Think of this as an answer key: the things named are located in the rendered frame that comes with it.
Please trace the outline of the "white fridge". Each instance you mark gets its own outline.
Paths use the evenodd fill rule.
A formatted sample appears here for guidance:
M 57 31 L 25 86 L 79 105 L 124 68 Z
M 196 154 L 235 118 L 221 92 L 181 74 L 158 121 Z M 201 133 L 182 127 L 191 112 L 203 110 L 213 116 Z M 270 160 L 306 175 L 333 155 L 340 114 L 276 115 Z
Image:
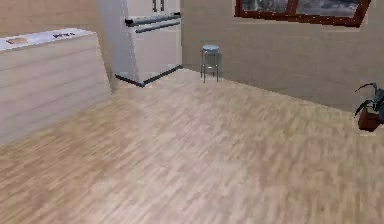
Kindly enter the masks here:
M 175 12 L 181 13 L 181 0 L 165 0 L 161 11 L 157 0 L 157 12 L 153 12 L 152 0 L 96 0 L 108 51 L 111 71 L 116 78 L 144 86 L 182 67 L 181 18 L 180 25 L 135 33 L 137 28 L 152 24 L 128 27 L 125 19 L 135 19 Z

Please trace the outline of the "blue round metal stool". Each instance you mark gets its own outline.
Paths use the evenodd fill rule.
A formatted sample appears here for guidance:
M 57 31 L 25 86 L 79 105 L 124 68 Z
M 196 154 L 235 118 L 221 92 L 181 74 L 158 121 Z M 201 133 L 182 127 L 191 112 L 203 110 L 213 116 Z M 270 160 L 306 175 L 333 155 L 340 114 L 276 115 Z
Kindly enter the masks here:
M 220 74 L 220 47 L 206 44 L 201 48 L 200 77 L 206 81 L 206 72 L 213 70 L 213 76 L 219 81 Z

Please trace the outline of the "house plant in red pot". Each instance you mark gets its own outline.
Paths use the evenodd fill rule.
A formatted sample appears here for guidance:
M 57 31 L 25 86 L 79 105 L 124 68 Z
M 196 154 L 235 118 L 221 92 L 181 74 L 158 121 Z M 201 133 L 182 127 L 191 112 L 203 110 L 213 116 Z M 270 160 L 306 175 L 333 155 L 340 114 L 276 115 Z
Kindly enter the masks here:
M 363 101 L 355 114 L 359 116 L 359 129 L 373 132 L 379 125 L 384 125 L 384 89 L 379 88 L 375 82 L 364 84 L 359 89 L 367 86 L 373 87 L 374 96 Z

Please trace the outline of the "pale wooden kitchen counter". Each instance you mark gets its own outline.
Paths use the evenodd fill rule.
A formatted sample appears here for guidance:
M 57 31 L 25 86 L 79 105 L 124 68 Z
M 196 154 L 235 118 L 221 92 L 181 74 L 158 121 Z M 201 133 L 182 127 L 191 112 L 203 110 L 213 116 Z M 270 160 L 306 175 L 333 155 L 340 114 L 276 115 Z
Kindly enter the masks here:
M 54 38 L 53 34 L 75 33 Z M 26 38 L 26 44 L 9 44 Z M 111 96 L 98 36 L 65 28 L 0 38 L 0 145 Z

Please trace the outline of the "red framed window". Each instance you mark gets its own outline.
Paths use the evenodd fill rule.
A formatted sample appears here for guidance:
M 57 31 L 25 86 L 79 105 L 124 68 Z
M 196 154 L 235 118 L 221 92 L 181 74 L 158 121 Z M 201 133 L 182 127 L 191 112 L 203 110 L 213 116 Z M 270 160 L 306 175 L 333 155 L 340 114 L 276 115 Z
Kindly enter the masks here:
M 359 28 L 371 0 L 235 0 L 235 17 Z

